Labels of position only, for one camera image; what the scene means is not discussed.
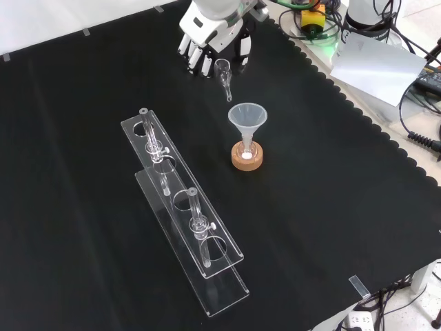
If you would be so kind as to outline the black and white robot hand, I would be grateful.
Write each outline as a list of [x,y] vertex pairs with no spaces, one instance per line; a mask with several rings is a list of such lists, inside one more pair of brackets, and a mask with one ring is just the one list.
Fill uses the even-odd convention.
[[232,72],[247,67],[255,22],[248,13],[257,1],[192,1],[179,26],[183,38],[178,53],[186,58],[187,70],[202,77],[214,75],[214,62],[224,58]]

